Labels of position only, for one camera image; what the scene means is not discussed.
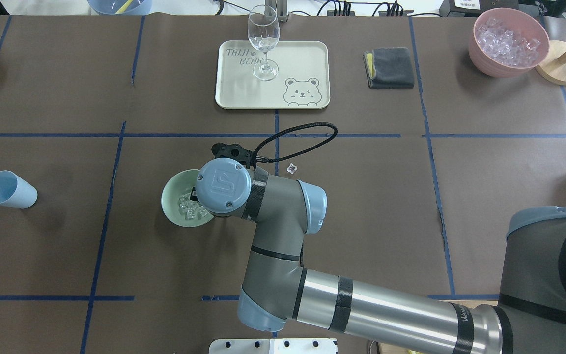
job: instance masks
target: wine glass stem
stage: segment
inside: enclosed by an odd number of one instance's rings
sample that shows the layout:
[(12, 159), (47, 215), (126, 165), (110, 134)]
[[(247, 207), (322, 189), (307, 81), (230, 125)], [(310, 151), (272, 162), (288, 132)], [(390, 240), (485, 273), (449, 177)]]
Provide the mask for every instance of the wine glass stem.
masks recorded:
[(263, 68), (263, 71), (270, 71), (270, 63), (268, 63), (268, 52), (263, 52), (263, 54), (265, 54), (265, 62), (263, 62), (263, 66), (261, 68)]

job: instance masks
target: light blue cup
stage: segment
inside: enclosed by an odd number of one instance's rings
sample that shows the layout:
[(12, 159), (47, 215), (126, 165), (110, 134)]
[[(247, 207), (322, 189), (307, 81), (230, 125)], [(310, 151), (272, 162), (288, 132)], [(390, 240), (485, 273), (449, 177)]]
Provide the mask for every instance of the light blue cup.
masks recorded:
[[(125, 0), (88, 0), (88, 5), (99, 14), (116, 14), (117, 10), (124, 5)], [(122, 14), (144, 16), (150, 14), (152, 0), (133, 0), (128, 10)]]

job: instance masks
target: bear drawing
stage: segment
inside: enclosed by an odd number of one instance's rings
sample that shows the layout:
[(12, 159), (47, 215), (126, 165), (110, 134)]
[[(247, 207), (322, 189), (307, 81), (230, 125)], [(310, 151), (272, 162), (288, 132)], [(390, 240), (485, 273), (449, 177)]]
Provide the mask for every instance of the bear drawing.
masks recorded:
[(310, 78), (307, 81), (297, 81), (294, 78), (285, 80), (287, 90), (283, 99), (290, 106), (317, 106), (322, 99), (318, 90), (319, 81), (317, 78)]

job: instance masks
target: black device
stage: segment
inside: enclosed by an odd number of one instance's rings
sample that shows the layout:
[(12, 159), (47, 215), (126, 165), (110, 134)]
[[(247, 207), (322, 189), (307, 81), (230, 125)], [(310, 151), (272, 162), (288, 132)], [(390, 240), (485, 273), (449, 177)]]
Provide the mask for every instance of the black device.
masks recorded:
[(566, 0), (541, 0), (546, 9), (545, 16), (562, 17), (566, 13)]
[(440, 6), (440, 16), (478, 17), (481, 13), (497, 7), (518, 10), (519, 0), (444, 0)]
[(327, 16), (355, 16), (355, 11), (351, 10), (351, 11), (346, 11), (346, 13), (344, 11), (334, 11), (334, 10), (327, 10), (326, 11), (326, 15)]

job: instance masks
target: wine glass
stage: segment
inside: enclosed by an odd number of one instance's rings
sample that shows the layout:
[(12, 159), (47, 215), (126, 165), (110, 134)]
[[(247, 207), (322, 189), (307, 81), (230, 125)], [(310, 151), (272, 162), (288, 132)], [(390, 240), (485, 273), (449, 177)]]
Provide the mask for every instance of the wine glass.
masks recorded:
[(265, 54), (265, 60), (254, 67), (256, 78), (270, 81), (279, 73), (279, 66), (268, 59), (268, 52), (279, 42), (279, 19), (277, 12), (267, 5), (258, 5), (250, 10), (248, 15), (248, 39), (250, 44)]

